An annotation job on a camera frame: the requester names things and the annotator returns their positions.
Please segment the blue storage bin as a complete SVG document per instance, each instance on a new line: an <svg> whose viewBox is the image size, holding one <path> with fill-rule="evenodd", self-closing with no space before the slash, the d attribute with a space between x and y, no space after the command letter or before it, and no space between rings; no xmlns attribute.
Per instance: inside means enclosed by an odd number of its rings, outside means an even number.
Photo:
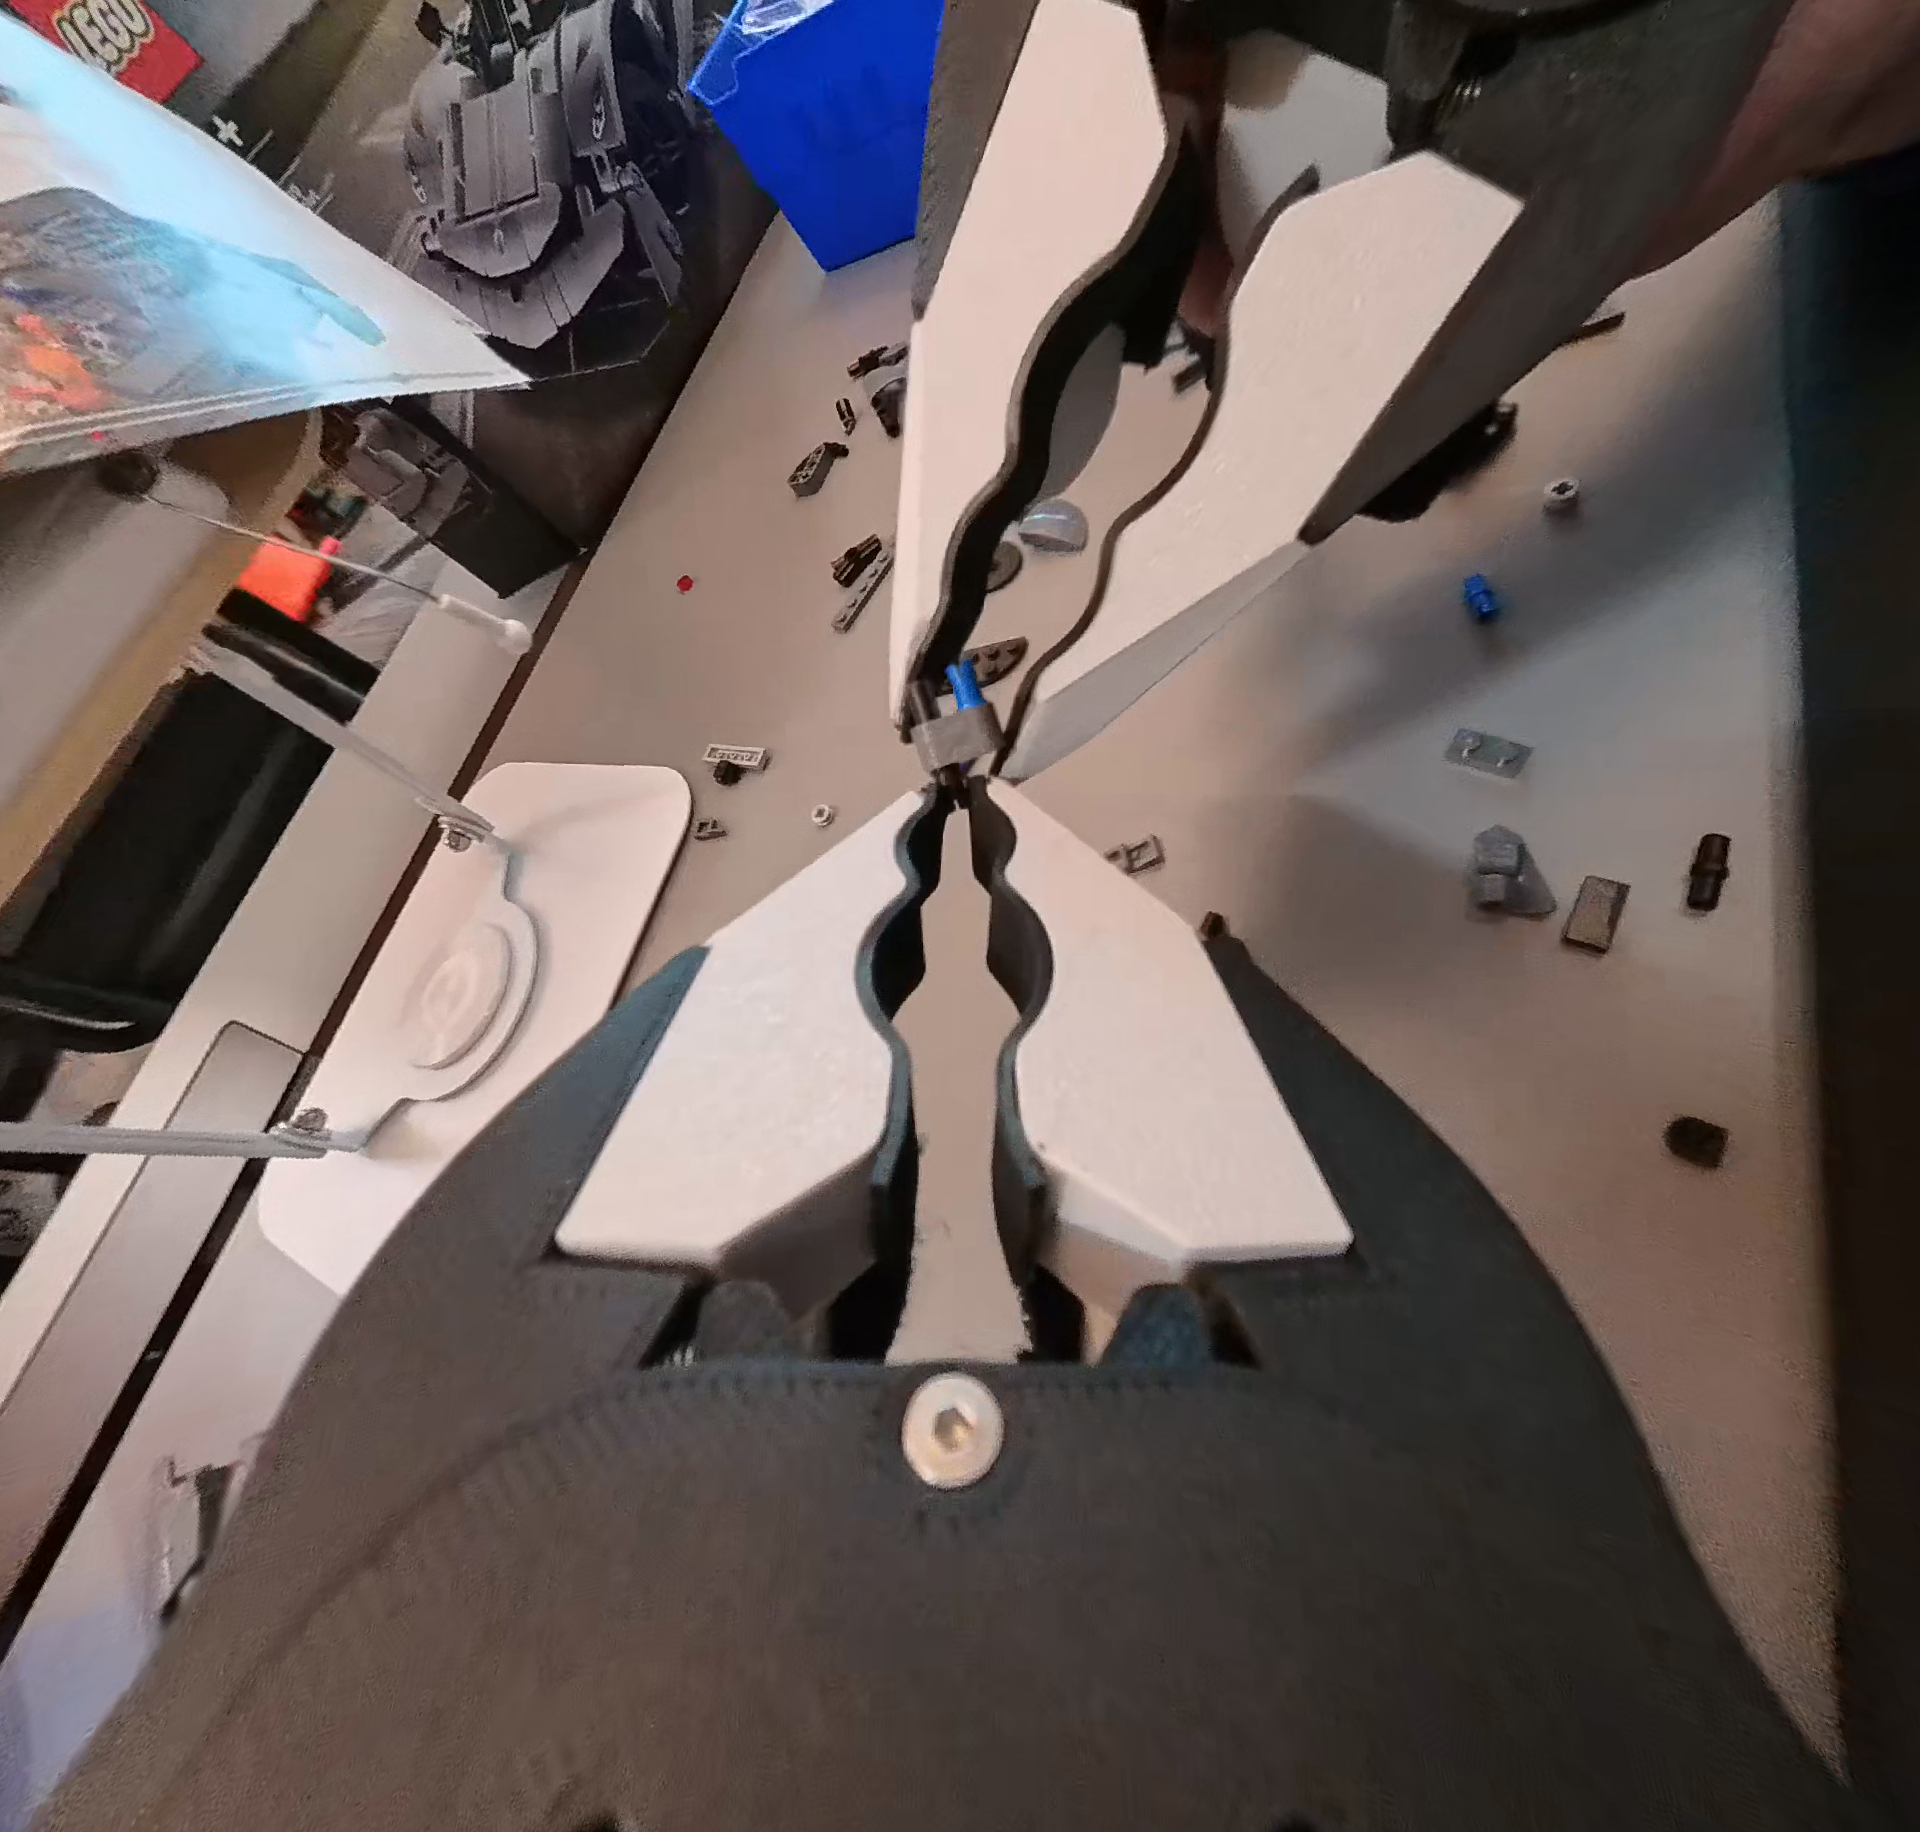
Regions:
<svg viewBox="0 0 1920 1832"><path fill-rule="evenodd" d="M736 0L690 77L690 91L822 269L915 230L945 3L835 0L791 29L750 38Z"/></svg>

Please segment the person's right hand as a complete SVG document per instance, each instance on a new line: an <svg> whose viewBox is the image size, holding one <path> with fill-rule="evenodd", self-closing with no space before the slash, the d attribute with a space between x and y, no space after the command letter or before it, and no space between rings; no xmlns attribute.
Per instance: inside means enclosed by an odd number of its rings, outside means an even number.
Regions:
<svg viewBox="0 0 1920 1832"><path fill-rule="evenodd" d="M1754 201L1918 138L1918 0L1795 0L1688 200L1634 277L1662 269Z"/></svg>

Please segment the grey lego connector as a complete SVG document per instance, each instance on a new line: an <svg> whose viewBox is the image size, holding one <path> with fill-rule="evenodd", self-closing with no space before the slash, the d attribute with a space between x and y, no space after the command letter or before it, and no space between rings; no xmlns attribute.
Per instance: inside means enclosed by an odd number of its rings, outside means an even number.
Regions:
<svg viewBox="0 0 1920 1832"><path fill-rule="evenodd" d="M911 734L915 753L928 776L966 769L992 761L1003 743L1003 728L990 700L979 700L942 716L918 720Z"/></svg>

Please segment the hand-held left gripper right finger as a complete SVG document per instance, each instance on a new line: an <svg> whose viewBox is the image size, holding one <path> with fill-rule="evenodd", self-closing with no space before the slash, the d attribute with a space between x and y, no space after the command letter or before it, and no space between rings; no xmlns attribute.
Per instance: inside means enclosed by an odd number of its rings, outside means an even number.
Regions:
<svg viewBox="0 0 1920 1832"><path fill-rule="evenodd" d="M972 784L994 1060L992 1202L1025 1361L1220 1268L1335 1262L1352 1227L1200 934L1019 789Z"/></svg>

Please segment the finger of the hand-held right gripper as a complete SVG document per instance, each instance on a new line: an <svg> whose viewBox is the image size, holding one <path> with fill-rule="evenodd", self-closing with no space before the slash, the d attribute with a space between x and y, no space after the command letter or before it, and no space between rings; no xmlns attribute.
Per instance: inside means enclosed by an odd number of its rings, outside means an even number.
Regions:
<svg viewBox="0 0 1920 1832"><path fill-rule="evenodd" d="M1172 171L1139 16L1037 0L947 254L908 339L887 687L906 732L915 679L970 638L968 535L1069 486L1116 405L1111 271L1139 250Z"/></svg>
<svg viewBox="0 0 1920 1832"><path fill-rule="evenodd" d="M1003 780L1079 750L1304 554L1313 509L1520 211L1431 152L1272 211L1205 411L1116 519L1084 624L1021 686Z"/></svg>

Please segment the dark lego set box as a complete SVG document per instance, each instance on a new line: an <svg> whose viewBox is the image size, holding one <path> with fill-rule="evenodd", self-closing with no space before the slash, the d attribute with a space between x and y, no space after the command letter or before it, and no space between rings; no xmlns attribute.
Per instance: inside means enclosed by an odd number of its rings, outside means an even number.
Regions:
<svg viewBox="0 0 1920 1832"><path fill-rule="evenodd" d="M768 221L692 89L732 0L4 0L430 292L500 360L324 452L494 594L584 554Z"/></svg>

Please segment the red orange box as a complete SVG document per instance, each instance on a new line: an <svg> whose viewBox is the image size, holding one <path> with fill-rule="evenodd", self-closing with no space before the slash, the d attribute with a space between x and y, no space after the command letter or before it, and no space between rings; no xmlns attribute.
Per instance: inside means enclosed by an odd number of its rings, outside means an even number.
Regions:
<svg viewBox="0 0 1920 1832"><path fill-rule="evenodd" d="M312 624L331 571L331 557L343 550L336 535L315 546L278 538L259 538L235 589L297 624Z"/></svg>

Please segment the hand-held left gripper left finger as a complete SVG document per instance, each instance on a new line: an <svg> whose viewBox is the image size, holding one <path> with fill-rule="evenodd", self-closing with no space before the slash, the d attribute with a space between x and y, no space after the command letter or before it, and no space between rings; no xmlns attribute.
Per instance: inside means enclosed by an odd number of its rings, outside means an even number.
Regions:
<svg viewBox="0 0 1920 1832"><path fill-rule="evenodd" d="M569 1258L760 1283L881 1361L915 1258L911 1053L942 791L898 797L677 958L634 1088L554 1232Z"/></svg>

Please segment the scattered small lego pieces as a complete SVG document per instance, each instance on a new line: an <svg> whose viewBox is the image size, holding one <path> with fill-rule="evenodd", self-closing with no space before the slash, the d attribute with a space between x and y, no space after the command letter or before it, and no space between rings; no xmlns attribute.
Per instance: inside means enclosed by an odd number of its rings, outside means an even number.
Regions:
<svg viewBox="0 0 1920 1832"><path fill-rule="evenodd" d="M893 418L906 390L906 348L874 347L859 355L856 365L881 366L890 378L876 385L876 414L883 420ZM1483 467L1499 455L1508 443L1517 423L1517 405L1499 400L1485 405L1468 422L1443 441L1442 475L1463 475ZM788 486L795 496L812 496L822 486L831 467L848 455L845 446L828 440L803 457ZM1045 499L1031 509L1013 528L1013 535L992 550L990 591L1003 589L1019 573L1025 553L1082 553L1088 546L1088 523L1071 502ZM874 597L881 582L896 563L893 543L878 534L856 539L844 548L828 565L833 584L845 594L831 618L835 631L848 631ZM1024 636L975 644L963 654L975 661L976 679L986 690L1001 676L1009 675L1025 657L1029 640ZM936 692L947 690L947 676L934 682ZM1465 765L1499 778L1513 778L1520 772L1529 756L1527 745L1505 736L1486 734L1483 731L1459 731L1445 748L1452 765ZM760 769L764 756L752 748L710 745L705 752L710 776L719 786L739 782L745 773ZM1704 836L1688 869L1685 907L1694 913L1707 913L1718 903L1720 889L1727 878L1729 840L1718 834ZM1105 858L1127 877L1138 877L1164 864L1164 842L1158 836L1141 840L1125 840L1107 850ZM1630 886L1602 877L1586 877L1575 894L1569 921L1562 928L1562 943L1586 955L1605 955L1620 930ZM1556 900L1545 882L1536 855L1510 827L1494 824L1473 836L1470 848L1468 896L1475 914L1486 916L1549 916ZM1685 1156L1705 1167L1715 1167L1724 1152L1724 1129L1682 1117L1666 1124L1666 1148L1676 1156Z"/></svg>

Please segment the lego instruction booklet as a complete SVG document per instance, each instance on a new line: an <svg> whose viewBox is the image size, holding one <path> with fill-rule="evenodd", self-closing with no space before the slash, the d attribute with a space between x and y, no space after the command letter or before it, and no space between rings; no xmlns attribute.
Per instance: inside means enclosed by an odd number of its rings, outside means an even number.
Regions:
<svg viewBox="0 0 1920 1832"><path fill-rule="evenodd" d="M210 134L2 23L2 473L333 405L524 388Z"/></svg>

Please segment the grey lego car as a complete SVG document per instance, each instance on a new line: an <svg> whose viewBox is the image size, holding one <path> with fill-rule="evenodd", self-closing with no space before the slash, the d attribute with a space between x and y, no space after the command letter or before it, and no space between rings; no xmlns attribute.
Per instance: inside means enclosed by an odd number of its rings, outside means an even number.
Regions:
<svg viewBox="0 0 1920 1832"><path fill-rule="evenodd" d="M245 1480L245 1454L219 1463L162 1457L152 1502L152 1617L165 1628L195 1593Z"/></svg>

